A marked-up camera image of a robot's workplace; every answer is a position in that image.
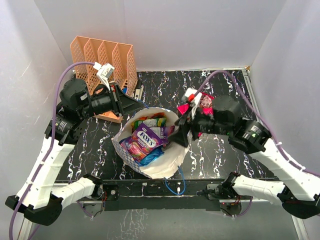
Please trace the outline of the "blue checkered paper bag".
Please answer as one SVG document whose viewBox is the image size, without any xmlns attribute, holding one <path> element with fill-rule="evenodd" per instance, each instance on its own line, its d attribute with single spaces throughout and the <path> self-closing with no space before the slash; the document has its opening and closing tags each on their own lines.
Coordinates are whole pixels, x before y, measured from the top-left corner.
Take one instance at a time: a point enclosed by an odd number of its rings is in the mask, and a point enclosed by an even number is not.
<svg viewBox="0 0 320 240">
<path fill-rule="evenodd" d="M 163 179 L 173 195 L 182 196 L 187 191 L 186 181 L 183 179 L 183 186 L 177 187 L 168 182 L 175 173 L 184 174 L 182 164 L 188 152 L 187 146 L 169 139 L 178 129 L 177 119 L 178 115 L 169 109 L 143 104 L 111 142 L 125 165 L 149 179 Z"/>
</svg>

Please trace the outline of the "rainbow candy bag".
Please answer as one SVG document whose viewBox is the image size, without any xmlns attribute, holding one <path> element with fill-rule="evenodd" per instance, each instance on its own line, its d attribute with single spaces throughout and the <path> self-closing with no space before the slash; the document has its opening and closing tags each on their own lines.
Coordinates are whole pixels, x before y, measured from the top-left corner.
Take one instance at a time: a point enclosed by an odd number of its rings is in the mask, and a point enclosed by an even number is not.
<svg viewBox="0 0 320 240">
<path fill-rule="evenodd" d="M 167 118 L 163 112 L 155 113 L 151 116 L 140 117 L 131 123 L 131 127 L 135 130 L 140 124 L 145 124 L 149 128 L 165 127 Z"/>
</svg>

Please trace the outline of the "purple Fox's candy bag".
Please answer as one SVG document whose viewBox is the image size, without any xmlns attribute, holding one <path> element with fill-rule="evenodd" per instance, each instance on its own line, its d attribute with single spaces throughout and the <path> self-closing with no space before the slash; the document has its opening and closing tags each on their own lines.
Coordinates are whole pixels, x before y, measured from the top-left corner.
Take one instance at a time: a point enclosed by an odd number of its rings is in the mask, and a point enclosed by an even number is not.
<svg viewBox="0 0 320 240">
<path fill-rule="evenodd" d="M 165 148 L 169 143 L 168 137 L 175 131 L 174 125 L 163 127 L 148 127 L 141 123 L 131 136 L 119 143 L 138 164 L 155 148 Z"/>
</svg>

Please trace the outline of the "pink chips bag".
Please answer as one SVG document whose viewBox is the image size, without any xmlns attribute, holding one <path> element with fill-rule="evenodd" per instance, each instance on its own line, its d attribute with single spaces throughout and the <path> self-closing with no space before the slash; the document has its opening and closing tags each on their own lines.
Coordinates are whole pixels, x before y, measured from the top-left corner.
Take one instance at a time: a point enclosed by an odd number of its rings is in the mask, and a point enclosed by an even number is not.
<svg viewBox="0 0 320 240">
<path fill-rule="evenodd" d="M 214 97 L 202 93 L 199 106 L 196 110 L 194 119 L 191 118 L 191 113 L 187 112 L 188 105 L 185 101 L 178 105 L 178 120 L 174 124 L 182 125 L 190 124 L 191 136 L 194 140 L 198 139 L 201 134 L 212 134 L 215 130 L 215 120 L 213 118 L 213 100 Z"/>
</svg>

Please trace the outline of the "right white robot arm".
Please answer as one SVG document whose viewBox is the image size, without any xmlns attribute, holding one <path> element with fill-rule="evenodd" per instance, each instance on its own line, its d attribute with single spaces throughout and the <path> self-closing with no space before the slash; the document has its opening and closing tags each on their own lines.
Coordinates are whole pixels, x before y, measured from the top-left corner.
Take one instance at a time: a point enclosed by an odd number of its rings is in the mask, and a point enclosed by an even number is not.
<svg viewBox="0 0 320 240">
<path fill-rule="evenodd" d="M 320 179 L 300 170 L 298 164 L 285 159 L 279 145 L 261 123 L 246 119 L 241 106 L 230 96 L 212 101 L 212 114 L 204 114 L 194 94 L 185 96 L 187 110 L 175 122 L 177 131 L 169 141 L 189 145 L 188 134 L 197 140 L 200 133 L 225 135 L 228 143 L 266 166 L 279 179 L 264 181 L 232 172 L 215 188 L 203 192 L 208 197 L 239 198 L 250 196 L 281 205 L 289 214 L 308 219 L 320 213 Z"/>
</svg>

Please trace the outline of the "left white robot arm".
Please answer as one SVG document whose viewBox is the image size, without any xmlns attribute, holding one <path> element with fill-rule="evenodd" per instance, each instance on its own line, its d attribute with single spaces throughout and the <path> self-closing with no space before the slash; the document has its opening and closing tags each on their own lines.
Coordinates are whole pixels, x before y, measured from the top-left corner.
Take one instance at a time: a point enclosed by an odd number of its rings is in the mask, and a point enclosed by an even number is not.
<svg viewBox="0 0 320 240">
<path fill-rule="evenodd" d="M 60 190 L 53 189 L 61 167 L 84 132 L 82 122 L 106 112 L 121 117 L 144 107 L 116 83 L 109 87 L 99 84 L 90 95 L 85 81 L 78 78 L 68 80 L 59 97 L 56 115 L 45 130 L 42 149 L 29 178 L 16 195 L 5 201 L 10 209 L 43 226 L 53 224 L 72 203 L 82 198 L 97 200 L 103 195 L 102 180 L 89 173 Z"/>
</svg>

